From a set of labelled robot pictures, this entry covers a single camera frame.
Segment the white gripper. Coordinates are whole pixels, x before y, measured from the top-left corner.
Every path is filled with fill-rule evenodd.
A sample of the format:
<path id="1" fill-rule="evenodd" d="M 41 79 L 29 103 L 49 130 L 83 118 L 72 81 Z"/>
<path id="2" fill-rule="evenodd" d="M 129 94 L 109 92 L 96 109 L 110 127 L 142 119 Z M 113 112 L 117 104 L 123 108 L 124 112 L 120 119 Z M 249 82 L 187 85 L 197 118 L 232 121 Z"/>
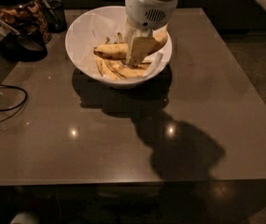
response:
<path id="1" fill-rule="evenodd" d="M 171 19 L 178 0 L 125 0 L 126 64 L 142 62 L 155 47 L 153 32 Z"/>

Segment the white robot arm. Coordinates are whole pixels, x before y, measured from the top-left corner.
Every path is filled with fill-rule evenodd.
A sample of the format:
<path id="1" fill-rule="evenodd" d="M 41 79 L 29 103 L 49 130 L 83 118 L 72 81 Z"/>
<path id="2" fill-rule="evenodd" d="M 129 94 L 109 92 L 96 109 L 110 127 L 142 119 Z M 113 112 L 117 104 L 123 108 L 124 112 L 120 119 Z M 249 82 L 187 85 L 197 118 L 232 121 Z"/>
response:
<path id="1" fill-rule="evenodd" d="M 137 30 L 157 30 L 179 8 L 201 8 L 220 32 L 266 30 L 266 0 L 125 0 L 128 21 Z"/>

